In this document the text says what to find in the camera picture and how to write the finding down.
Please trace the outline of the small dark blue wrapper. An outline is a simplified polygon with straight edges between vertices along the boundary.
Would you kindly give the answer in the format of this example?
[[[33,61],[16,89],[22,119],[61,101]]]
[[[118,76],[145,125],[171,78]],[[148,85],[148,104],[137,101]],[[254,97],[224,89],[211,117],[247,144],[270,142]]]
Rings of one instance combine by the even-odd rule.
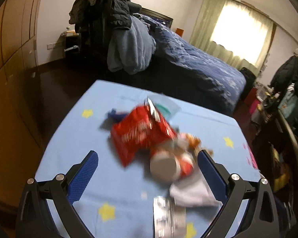
[[[120,122],[122,121],[125,117],[127,117],[129,115],[129,112],[126,112],[126,111],[119,111],[119,110],[116,110],[115,108],[113,108],[112,110],[110,110],[108,113],[107,113],[107,116],[114,120],[115,122]]]

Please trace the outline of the red white paper cup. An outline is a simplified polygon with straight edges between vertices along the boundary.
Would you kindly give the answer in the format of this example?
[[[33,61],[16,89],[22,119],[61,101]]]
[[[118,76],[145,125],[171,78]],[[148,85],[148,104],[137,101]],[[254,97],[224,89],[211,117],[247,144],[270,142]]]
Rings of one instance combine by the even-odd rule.
[[[188,151],[158,148],[150,156],[150,173],[165,183],[186,178],[195,168],[193,156]]]

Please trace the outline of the dark bedside table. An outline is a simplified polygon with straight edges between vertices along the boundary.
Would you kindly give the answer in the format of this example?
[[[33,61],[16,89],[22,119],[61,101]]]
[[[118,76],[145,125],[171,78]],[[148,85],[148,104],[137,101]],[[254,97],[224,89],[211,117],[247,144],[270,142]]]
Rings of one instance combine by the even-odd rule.
[[[74,59],[79,55],[81,37],[75,30],[67,30],[61,34],[63,39],[64,57]]]

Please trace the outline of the cluttered clothes rack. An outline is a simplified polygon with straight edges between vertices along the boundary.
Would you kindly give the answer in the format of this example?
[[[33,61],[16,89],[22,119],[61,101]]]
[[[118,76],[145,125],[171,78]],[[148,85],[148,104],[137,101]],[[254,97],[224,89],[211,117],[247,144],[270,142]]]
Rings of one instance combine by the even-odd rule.
[[[253,152],[271,192],[262,217],[277,222],[276,237],[298,237],[298,48],[275,73],[264,101]]]

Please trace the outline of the bed with blue duvet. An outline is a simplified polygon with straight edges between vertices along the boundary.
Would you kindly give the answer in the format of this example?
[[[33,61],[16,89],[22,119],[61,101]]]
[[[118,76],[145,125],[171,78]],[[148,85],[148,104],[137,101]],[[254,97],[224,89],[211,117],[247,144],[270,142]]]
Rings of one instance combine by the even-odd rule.
[[[139,73],[145,86],[231,116],[246,84],[243,74],[151,17],[139,13],[136,17],[156,42],[150,64]]]

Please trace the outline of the pale green curtains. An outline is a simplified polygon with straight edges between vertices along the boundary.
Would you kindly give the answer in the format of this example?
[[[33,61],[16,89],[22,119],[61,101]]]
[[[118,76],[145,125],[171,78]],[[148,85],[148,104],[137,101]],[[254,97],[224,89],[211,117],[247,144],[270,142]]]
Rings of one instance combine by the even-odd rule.
[[[240,70],[259,75],[275,23],[234,0],[203,0],[189,42]]]

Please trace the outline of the clear teal plastic wrapper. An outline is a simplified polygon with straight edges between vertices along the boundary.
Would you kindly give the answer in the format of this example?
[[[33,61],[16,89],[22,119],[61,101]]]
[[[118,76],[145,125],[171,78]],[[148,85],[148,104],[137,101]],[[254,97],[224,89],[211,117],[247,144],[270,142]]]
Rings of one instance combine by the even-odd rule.
[[[181,111],[180,106],[165,95],[149,95],[148,98],[167,121]]]

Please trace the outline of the dark jackets pile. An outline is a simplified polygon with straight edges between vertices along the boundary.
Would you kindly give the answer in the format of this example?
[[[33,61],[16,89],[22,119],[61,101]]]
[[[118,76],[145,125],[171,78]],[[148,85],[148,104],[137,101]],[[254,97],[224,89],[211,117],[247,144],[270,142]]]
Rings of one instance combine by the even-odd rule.
[[[141,9],[141,5],[131,0],[75,0],[69,12],[69,24],[86,29],[105,21],[114,30],[128,30],[131,16]]]

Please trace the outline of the red snack bag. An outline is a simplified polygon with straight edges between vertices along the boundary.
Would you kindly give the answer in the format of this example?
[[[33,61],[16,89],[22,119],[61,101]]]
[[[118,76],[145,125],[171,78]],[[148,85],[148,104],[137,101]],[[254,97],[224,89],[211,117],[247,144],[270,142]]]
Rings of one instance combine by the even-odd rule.
[[[135,107],[122,121],[111,128],[111,138],[121,164],[129,165],[136,152],[176,138],[163,115],[149,104]]]

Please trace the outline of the white paper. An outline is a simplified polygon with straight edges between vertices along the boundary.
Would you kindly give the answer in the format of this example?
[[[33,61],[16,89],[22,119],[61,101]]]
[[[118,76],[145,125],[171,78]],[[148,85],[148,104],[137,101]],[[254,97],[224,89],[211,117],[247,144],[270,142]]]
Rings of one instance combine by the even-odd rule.
[[[188,177],[170,186],[169,195],[177,206],[221,207],[223,204],[212,193],[201,170],[196,168]]]

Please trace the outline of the silver pill blister pack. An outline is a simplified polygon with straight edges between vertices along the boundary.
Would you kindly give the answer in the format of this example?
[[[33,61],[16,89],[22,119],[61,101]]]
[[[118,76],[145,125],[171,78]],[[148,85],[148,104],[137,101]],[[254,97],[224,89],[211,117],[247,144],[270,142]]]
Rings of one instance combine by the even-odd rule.
[[[155,238],[185,237],[186,208],[176,205],[172,198],[154,197],[153,223]]]

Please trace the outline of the red storage box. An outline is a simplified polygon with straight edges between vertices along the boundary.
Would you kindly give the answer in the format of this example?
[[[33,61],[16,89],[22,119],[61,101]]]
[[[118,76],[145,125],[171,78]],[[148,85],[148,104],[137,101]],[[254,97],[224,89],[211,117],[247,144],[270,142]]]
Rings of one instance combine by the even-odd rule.
[[[247,105],[248,107],[252,105],[252,103],[257,99],[256,93],[257,93],[257,88],[252,87],[252,89],[250,90],[250,92],[248,93],[248,95],[244,100],[245,105]]]

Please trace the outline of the orange bedside box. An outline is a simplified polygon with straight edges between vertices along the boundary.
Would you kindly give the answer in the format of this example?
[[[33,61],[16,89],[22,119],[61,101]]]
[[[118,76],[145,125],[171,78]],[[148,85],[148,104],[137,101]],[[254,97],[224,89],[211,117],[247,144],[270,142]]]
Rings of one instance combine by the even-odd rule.
[[[177,28],[175,32],[176,32],[176,34],[179,35],[180,37],[182,37],[183,34],[184,34],[184,30],[183,30],[183,29],[180,29],[180,28]]]

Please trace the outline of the orange gold candy wrappers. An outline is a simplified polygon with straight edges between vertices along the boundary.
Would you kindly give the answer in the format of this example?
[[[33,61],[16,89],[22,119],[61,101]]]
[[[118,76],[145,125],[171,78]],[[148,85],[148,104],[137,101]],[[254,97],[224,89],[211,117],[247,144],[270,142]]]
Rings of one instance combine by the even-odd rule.
[[[213,150],[202,147],[202,141],[193,134],[178,133],[176,143],[180,148],[192,153],[196,157],[198,156],[199,152],[202,150],[206,151],[207,154],[210,155],[211,157],[214,156]]]

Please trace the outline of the wooden wardrobe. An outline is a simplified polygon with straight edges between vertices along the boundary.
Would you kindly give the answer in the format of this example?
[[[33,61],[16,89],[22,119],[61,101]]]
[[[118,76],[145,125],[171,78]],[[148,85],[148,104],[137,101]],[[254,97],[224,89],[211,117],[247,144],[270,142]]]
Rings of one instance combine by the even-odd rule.
[[[40,0],[4,0],[0,6],[0,203],[18,205],[41,155],[29,83],[37,66]]]

